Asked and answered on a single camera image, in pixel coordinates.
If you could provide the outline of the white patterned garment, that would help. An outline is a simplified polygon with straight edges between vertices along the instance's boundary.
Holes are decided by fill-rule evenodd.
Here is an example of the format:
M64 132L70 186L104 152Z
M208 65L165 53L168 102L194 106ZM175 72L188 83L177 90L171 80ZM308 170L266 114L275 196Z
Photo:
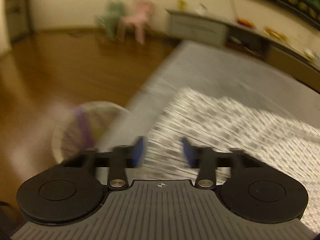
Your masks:
M197 170L183 156L181 138L218 152L243 149L301 182L309 203L302 221L319 232L319 130L295 119L257 110L227 97L180 89L149 131L137 179L191 179Z

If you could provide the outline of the white mesh laundry basket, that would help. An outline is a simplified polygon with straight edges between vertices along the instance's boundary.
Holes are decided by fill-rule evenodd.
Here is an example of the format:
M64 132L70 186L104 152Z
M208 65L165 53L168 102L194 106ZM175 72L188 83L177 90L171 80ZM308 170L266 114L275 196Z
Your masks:
M57 163L72 157L96 143L109 130L112 122L127 109L108 101L83 103L64 115L52 136L52 154Z

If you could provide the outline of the long grey tv cabinet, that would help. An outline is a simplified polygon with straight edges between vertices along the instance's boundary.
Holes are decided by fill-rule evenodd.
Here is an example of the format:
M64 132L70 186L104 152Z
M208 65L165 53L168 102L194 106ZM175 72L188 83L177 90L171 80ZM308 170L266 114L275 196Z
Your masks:
M319 67L286 42L263 31L212 15L175 9L168 9L167 13L170 37L252 55L319 93Z

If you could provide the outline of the orange fruit plate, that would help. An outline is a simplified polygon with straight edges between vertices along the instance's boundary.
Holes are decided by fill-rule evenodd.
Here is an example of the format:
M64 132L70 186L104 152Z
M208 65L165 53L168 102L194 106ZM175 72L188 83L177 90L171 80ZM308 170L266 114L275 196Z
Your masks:
M239 25L242 25L244 27L248 27L248 28L251 28L251 29L255 28L254 23L252 21L250 21L250 20L245 19L245 18L236 18L236 22Z

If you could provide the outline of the gold ornament set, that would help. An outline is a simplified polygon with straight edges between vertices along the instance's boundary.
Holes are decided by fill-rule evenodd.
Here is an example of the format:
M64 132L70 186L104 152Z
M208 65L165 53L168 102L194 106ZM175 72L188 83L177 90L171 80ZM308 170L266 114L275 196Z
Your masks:
M283 41L283 42L287 42L287 36L286 35L280 34L280 33L278 33L277 31L275 31L275 30L273 30L271 28L265 27L264 28L264 32L267 35L269 35L269 36L271 36L271 37L273 37L275 39L278 39L278 40Z

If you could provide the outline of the green plastic child chair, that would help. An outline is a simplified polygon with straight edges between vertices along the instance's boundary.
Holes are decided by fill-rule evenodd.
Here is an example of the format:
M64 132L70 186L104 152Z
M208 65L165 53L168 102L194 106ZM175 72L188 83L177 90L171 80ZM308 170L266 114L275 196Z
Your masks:
M108 38L114 39L119 24L119 20L125 15L124 3L120 0L109 0L106 11L103 15L98 15L95 22L98 27L103 27Z

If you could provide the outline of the white power adapter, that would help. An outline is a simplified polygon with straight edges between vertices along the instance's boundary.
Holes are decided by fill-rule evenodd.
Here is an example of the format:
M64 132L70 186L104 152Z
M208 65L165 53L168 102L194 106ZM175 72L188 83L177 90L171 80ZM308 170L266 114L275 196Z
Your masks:
M202 3L200 3L198 5L198 7L195 9L195 12L200 15L200 16L203 16L207 13L207 7L204 6Z

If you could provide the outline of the pink plastic child chair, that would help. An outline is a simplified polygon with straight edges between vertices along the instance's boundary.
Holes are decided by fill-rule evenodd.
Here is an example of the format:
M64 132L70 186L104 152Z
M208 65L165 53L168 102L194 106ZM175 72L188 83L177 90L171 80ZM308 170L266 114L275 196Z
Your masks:
M139 44L145 44L145 30L151 26L154 4L149 0L134 0L134 13L120 18L118 37L124 40L126 29L135 29L135 39Z

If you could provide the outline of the yellow cup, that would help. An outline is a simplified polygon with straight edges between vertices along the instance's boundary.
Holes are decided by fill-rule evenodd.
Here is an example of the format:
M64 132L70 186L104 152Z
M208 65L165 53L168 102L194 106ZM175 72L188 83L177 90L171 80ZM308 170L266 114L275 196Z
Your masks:
M187 7L187 2L184 0L177 0L177 7L179 10L185 10Z

